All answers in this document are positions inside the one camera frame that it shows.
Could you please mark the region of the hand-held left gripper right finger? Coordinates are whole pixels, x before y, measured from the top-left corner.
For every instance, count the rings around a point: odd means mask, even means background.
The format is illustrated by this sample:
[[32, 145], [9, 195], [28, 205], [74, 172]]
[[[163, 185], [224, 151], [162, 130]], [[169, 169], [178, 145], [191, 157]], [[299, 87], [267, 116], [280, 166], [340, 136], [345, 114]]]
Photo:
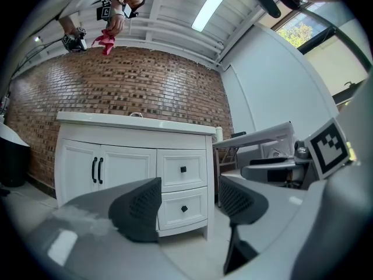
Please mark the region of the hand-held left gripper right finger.
[[226, 176], [220, 176], [219, 200], [230, 219], [231, 236], [223, 272], [225, 275], [242, 267], [258, 255], [258, 252], [240, 238], [237, 227], [251, 225], [268, 210], [265, 196]]

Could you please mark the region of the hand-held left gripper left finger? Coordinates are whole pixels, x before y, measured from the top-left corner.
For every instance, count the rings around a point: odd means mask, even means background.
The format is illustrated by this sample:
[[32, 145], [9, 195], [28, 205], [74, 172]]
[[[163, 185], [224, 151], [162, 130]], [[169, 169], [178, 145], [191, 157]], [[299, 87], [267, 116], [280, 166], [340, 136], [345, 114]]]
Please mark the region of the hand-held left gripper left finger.
[[161, 178], [134, 181], [120, 188], [122, 195], [113, 200], [108, 210], [112, 224], [132, 242], [158, 242], [156, 222], [162, 203]]

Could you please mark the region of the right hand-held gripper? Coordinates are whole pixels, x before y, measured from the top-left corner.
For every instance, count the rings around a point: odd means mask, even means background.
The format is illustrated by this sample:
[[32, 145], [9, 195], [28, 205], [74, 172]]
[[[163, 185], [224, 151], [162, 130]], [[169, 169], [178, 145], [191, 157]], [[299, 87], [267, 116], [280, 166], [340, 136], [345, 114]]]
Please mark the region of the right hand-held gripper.
[[288, 157], [253, 159], [241, 168], [246, 180], [273, 186], [307, 189], [325, 180], [350, 160], [346, 138], [335, 118], [305, 140], [297, 140]]

